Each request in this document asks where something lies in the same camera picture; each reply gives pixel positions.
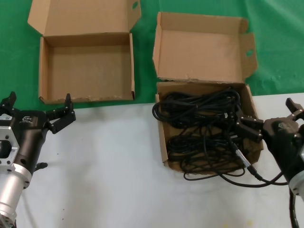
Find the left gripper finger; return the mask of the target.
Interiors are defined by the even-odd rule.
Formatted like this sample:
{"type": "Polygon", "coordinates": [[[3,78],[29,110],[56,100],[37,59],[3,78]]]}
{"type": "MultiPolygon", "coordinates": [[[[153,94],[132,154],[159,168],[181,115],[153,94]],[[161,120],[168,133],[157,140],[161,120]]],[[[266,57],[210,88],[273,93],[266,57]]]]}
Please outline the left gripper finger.
{"type": "Polygon", "coordinates": [[[0,103],[0,115],[2,116],[3,114],[9,115],[9,116],[14,116],[15,111],[14,111],[14,104],[17,100],[17,96],[15,92],[11,92],[10,95],[6,98],[3,98],[1,103],[0,103]]]}
{"type": "Polygon", "coordinates": [[[76,114],[74,111],[74,105],[71,100],[71,95],[66,95],[64,107],[53,109],[46,112],[47,127],[53,133],[56,134],[63,130],[76,120],[76,114]]]}

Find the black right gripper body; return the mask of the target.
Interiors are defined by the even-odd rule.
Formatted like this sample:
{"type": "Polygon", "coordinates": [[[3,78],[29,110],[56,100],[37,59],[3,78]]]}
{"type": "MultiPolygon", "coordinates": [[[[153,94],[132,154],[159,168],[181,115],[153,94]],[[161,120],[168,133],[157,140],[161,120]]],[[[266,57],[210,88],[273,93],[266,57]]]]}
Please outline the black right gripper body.
{"type": "Polygon", "coordinates": [[[304,145],[304,135],[299,125],[289,118],[265,120],[262,129],[263,140],[273,155],[287,182],[304,170],[300,150],[304,145]]]}

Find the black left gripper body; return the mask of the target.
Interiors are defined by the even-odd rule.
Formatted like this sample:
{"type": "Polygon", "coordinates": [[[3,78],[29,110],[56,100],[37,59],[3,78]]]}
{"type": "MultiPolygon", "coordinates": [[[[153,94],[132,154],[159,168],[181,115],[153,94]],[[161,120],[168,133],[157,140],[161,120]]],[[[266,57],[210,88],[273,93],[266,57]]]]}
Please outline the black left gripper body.
{"type": "Polygon", "coordinates": [[[43,111],[17,111],[10,123],[19,145],[14,163],[26,168],[31,174],[35,171],[42,145],[48,132],[48,118],[43,111]]]}

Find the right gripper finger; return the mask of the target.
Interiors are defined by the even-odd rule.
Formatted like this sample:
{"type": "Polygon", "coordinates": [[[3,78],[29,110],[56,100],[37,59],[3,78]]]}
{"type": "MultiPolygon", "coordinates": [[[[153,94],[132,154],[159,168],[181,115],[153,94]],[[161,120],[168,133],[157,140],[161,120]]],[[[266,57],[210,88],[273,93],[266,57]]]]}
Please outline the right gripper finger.
{"type": "Polygon", "coordinates": [[[286,107],[291,112],[291,114],[286,118],[286,122],[289,124],[294,124],[299,119],[304,119],[304,108],[295,103],[291,98],[287,98],[286,107]]]}
{"type": "Polygon", "coordinates": [[[262,141],[263,120],[244,115],[239,105],[236,106],[235,115],[235,130],[238,136],[248,138],[256,143],[262,141]]]}

